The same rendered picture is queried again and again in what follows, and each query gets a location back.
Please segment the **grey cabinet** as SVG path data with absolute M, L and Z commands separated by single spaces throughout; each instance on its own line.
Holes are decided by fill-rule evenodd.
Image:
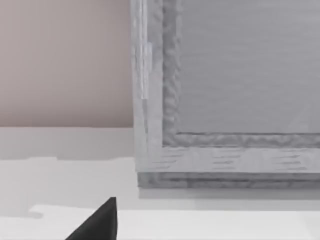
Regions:
M 320 189 L 320 0 L 130 0 L 143 189 Z

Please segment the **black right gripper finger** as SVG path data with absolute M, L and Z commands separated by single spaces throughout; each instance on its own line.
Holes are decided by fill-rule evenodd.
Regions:
M 110 197 L 65 240 L 117 240 L 117 198 Z

